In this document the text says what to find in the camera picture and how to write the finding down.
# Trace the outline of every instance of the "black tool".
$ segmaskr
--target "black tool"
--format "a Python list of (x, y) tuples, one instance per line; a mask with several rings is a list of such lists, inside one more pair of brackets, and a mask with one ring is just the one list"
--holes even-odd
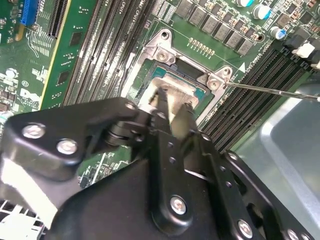
[[(220, 154), (190, 104), (169, 123), (125, 98), (11, 117), (0, 197), (37, 212), (53, 240), (305, 240), (306, 229), (234, 152)], [(80, 190), (82, 161), (132, 147), (131, 164)]]

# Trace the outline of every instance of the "electrolytic capacitor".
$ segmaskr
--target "electrolytic capacitor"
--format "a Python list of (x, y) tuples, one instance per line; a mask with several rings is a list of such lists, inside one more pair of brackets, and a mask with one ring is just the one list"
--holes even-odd
[(287, 33), (286, 30), (281, 29), (280, 27), (277, 27), (277, 26), (273, 26), (269, 32), (270, 36), (277, 40), (284, 39), (286, 36), (286, 33)]
[(236, 0), (239, 7), (249, 7), (254, 3), (254, 0)]
[(258, 4), (252, 11), (252, 16), (255, 19), (265, 20), (268, 19), (271, 14), (271, 8), (269, 6)]

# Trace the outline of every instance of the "motherboard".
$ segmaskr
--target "motherboard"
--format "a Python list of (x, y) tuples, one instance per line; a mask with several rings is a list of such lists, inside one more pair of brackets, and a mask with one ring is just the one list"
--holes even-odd
[[(112, 97), (150, 111), (166, 89), (172, 119), (190, 103), (220, 152), (320, 69), (316, 0), (4, 0), (0, 136), (15, 114)], [(80, 167), (83, 188), (129, 164), (126, 146)]]

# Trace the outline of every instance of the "metal rod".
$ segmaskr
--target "metal rod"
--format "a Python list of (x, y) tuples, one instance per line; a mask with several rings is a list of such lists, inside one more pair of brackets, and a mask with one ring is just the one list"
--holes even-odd
[(275, 95), (279, 95), (287, 98), (313, 100), (313, 101), (320, 102), (320, 96), (307, 95), (307, 94), (295, 93), (295, 92), (289, 92), (289, 91), (281, 91), (281, 90), (270, 89), (270, 88), (265, 88), (260, 86), (245, 85), (245, 84), (240, 84), (235, 82), (225, 82), (224, 84), (229, 87), (249, 89), (249, 90), (254, 90), (254, 91), (259, 91), (259, 92), (264, 92), (269, 94), (275, 94)]

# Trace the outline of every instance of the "blue pcie slot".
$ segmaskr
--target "blue pcie slot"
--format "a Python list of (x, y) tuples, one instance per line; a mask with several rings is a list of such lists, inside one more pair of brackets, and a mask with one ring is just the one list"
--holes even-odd
[(25, 0), (21, 23), (25, 26), (36, 22), (39, 0)]

